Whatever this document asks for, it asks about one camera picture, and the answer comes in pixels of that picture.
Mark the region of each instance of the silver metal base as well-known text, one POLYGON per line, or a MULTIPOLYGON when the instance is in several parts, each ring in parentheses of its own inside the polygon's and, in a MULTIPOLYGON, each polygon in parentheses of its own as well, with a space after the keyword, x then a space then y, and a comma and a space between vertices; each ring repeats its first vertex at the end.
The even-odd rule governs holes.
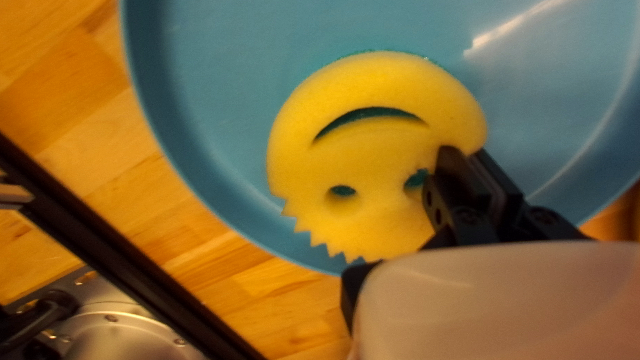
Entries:
MULTIPOLYGON (((46 286, 69 292, 81 307, 73 317, 38 335, 38 340, 68 360, 205 360, 169 326, 90 270, 46 286)), ((12 310, 28 308, 46 289, 11 304, 12 310)))
POLYGON ((127 306, 138 310, 110 302, 81 309, 57 328, 56 349, 68 360, 204 359, 165 324, 129 311, 113 311, 127 306))

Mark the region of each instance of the yellow sponge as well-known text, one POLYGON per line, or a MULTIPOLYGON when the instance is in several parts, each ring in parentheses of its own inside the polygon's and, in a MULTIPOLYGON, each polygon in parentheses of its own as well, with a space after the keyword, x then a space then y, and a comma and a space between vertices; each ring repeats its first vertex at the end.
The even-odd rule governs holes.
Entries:
POLYGON ((348 56, 304 80, 271 129, 267 175, 283 215, 329 255, 368 261, 412 252, 433 230, 420 184, 438 148, 484 144, 476 100, 420 56, 348 56))

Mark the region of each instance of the bolt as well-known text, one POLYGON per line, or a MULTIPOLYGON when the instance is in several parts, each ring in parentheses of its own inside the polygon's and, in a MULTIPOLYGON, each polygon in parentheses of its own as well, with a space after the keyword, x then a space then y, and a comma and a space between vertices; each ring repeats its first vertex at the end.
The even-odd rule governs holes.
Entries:
POLYGON ((471 209, 460 209, 456 211, 458 219, 467 225, 476 225, 480 222, 480 216, 471 209))
POLYGON ((57 338, 56 332, 53 331, 52 329, 46 329, 40 332, 40 334, 43 334, 44 336, 48 337, 49 339, 55 339, 57 338))
POLYGON ((545 225, 553 225, 557 222, 556 214, 545 208, 532 208, 529 214, 531 214, 533 220, 545 225))

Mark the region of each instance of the blue plate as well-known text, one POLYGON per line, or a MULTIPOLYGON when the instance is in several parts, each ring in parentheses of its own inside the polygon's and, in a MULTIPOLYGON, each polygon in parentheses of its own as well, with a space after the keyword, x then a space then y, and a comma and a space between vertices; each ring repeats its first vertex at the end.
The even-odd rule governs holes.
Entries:
POLYGON ((124 0, 131 74, 185 181, 257 245, 329 274, 269 194, 269 130, 313 71, 367 49, 422 54, 481 103, 486 149, 578 224, 640 172, 640 14, 631 0, 124 0))

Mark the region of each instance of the sponge mouth slit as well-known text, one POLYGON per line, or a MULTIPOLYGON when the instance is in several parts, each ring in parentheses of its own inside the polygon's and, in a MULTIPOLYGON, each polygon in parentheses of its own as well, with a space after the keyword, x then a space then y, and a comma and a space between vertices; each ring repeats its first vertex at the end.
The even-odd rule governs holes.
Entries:
POLYGON ((331 131, 337 129, 342 125, 349 124, 351 122, 367 119, 372 117, 382 117, 382 116, 395 116, 395 117, 403 117, 409 120, 416 120, 420 122, 424 122, 419 117, 415 116, 412 113, 408 113, 404 110, 395 109, 395 108, 387 108, 382 106, 371 106, 369 108, 360 108, 353 111, 349 111, 348 113, 339 116, 334 121, 330 122, 327 126, 325 126, 314 138, 314 142, 318 141, 324 135, 327 135, 331 131))

